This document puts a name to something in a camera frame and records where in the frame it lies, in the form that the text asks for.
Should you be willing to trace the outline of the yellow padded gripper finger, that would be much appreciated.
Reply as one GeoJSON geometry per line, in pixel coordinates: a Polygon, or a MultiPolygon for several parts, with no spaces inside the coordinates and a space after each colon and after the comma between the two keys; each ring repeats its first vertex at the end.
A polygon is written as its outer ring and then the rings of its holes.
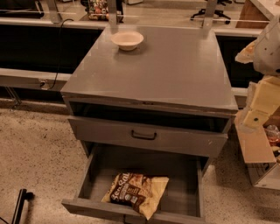
{"type": "Polygon", "coordinates": [[[252,41],[235,56],[235,60],[242,64],[253,63],[255,59],[256,41],[252,41]]]}

